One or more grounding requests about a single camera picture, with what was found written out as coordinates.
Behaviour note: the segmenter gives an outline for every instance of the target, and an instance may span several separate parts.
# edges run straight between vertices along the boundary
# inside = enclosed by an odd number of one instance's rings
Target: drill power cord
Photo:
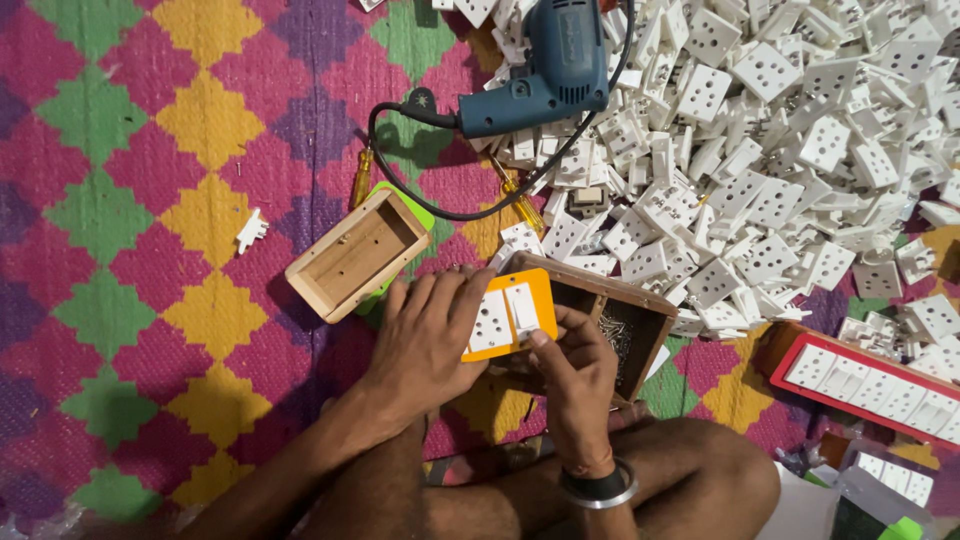
[[[635,19],[635,8],[634,1],[627,0],[627,32],[624,36],[624,46],[623,53],[620,55],[620,62],[617,63],[616,69],[613,71],[609,82],[608,82],[608,92],[613,92],[616,87],[617,80],[620,79],[620,72],[623,71],[623,67],[627,64],[627,59],[630,57],[630,47],[633,45],[634,41],[634,19]],[[576,131],[573,132],[573,135],[570,136],[570,139],[561,147],[561,149],[554,154],[542,167],[534,170],[524,179],[525,182],[520,186],[519,189],[513,193],[507,193],[499,203],[493,205],[492,207],[474,212],[474,213],[454,213],[449,212],[444,209],[438,208],[434,205],[431,205],[424,201],[420,196],[410,190],[409,187],[403,184],[400,181],[400,178],[394,173],[394,169],[390,167],[390,164],[387,163],[387,160],[383,157],[383,153],[380,151],[380,145],[376,139],[376,117],[378,114],[384,110],[395,110],[406,116],[408,118],[413,118],[423,124],[429,126],[434,126],[437,128],[444,128],[448,130],[453,130],[459,128],[457,124],[457,116],[453,114],[438,114],[429,110],[425,110],[420,107],[415,107],[409,103],[392,103],[385,102],[377,104],[370,111],[370,117],[368,118],[367,123],[367,138],[368,138],[368,147],[373,150],[373,157],[376,161],[378,167],[383,172],[383,175],[387,177],[387,180],[390,181],[390,184],[393,184],[401,193],[413,199],[418,205],[423,207],[428,212],[432,213],[437,217],[442,219],[447,219],[450,221],[474,221],[477,219],[483,219],[489,215],[494,215],[495,213],[501,211],[507,206],[515,203],[520,196],[533,188],[534,184],[537,183],[537,180],[543,177],[550,169],[552,169],[560,159],[570,150],[573,144],[580,138],[580,135],[587,130],[590,123],[593,121],[593,118],[597,115],[596,112],[591,111],[587,115],[587,118],[579,126],[577,126]]]

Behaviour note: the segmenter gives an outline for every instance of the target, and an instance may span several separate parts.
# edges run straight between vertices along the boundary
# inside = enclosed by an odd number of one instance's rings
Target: black cable
[[[620,79],[620,72],[623,71],[623,67],[627,64],[627,60],[630,57],[630,54],[629,54],[630,47],[631,45],[633,45],[633,42],[634,42],[634,18],[635,18],[634,0],[627,0],[626,4],[627,4],[627,32],[623,40],[624,47],[623,47],[623,52],[620,54],[620,62],[616,65],[616,69],[613,71],[608,82],[609,93],[613,92],[614,88],[616,87],[617,80]],[[487,216],[494,215],[495,213],[506,208],[507,206],[515,203],[520,198],[521,195],[523,195],[527,191],[530,191],[530,189],[534,186],[534,184],[537,183],[537,180],[542,178],[544,174],[546,174],[550,169],[552,169],[560,161],[560,159],[573,146],[573,143],[575,143],[577,139],[580,138],[580,135],[582,135],[583,132],[589,127],[590,122],[592,122],[593,118],[597,115],[597,113],[593,111],[590,114],[588,114],[587,118],[584,119],[584,121],[579,126],[577,126],[576,131],[573,132],[573,135],[570,136],[570,139],[566,142],[566,144],[564,144],[564,146],[562,146],[556,154],[550,157],[550,159],[543,164],[543,167],[527,175],[525,178],[526,182],[524,182],[524,184],[521,185],[517,191],[514,191],[513,193],[508,193],[507,196],[504,197],[499,203],[483,211],[478,211],[474,213],[453,213],[427,203],[426,201],[421,199],[421,197],[419,197],[416,193],[411,191],[409,187],[404,185],[403,182],[401,182],[400,179],[396,177],[396,174],[394,174],[394,169],[390,168],[390,164],[387,163],[387,160],[383,157],[383,153],[380,151],[380,145],[376,140],[376,116],[381,112],[383,112],[384,110],[396,110],[397,112],[401,112],[402,114],[402,111],[400,110],[400,108],[401,108],[400,103],[386,102],[386,103],[377,104],[376,107],[374,107],[370,111],[370,117],[368,118],[368,121],[367,121],[367,137],[369,138],[370,149],[373,150],[373,158],[374,160],[376,160],[376,164],[377,166],[380,167],[380,170],[383,172],[383,175],[387,177],[388,181],[390,181],[390,184],[393,184],[394,187],[396,187],[401,193],[413,199],[414,202],[422,206],[425,210],[432,213],[433,215],[437,217],[441,217],[443,219],[450,220],[450,221],[474,221],[477,219],[483,219]],[[425,122],[425,123],[436,125],[434,122]],[[437,124],[440,124],[440,127],[447,127],[446,125],[444,125],[445,123],[446,122],[437,122]]]

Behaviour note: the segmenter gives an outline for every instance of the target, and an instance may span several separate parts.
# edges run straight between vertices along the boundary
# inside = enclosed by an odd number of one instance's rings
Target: woven mat
[[[324,325],[283,268],[345,215],[374,104],[428,86],[451,110],[499,64],[489,29],[423,0],[371,13],[355,0],[0,3],[0,522],[29,529],[70,501],[119,522],[208,503],[313,421],[363,373],[375,331],[356,316]],[[381,125],[426,199],[496,202],[495,175],[458,135]],[[271,228],[238,258],[254,208]],[[438,220],[405,272],[483,261],[516,221]],[[956,236],[924,241],[942,254]],[[818,291],[805,322],[833,331],[887,306],[853,292],[850,279]],[[937,292],[960,298],[928,278],[904,300]],[[640,397],[768,452],[839,429],[754,372],[757,335],[671,338]],[[446,408],[424,458],[537,434],[544,402],[529,407],[483,379]],[[960,471],[936,448],[897,452]],[[955,510],[952,494],[935,511]]]

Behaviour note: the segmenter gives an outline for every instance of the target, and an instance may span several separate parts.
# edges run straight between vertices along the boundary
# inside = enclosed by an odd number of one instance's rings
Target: yellow switch board plate
[[[531,327],[534,312],[537,320],[536,325]],[[557,316],[553,310],[550,276],[546,270],[535,268],[493,278],[477,313],[477,322],[470,335],[469,352],[461,360],[475,362],[529,349],[526,336],[532,328],[540,328],[550,337],[557,338]],[[506,342],[508,337],[512,338],[509,343]]]

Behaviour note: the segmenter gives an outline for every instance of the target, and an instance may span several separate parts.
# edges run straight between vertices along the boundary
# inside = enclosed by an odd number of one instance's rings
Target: hand
[[[392,435],[469,390],[487,369],[487,361],[460,357],[495,275],[466,265],[390,285],[370,368],[357,386],[383,404]]]
[[[566,471],[582,478],[613,472],[607,417],[616,381],[617,357],[589,317],[556,306],[559,342],[534,331],[531,362],[546,379],[546,424]]]

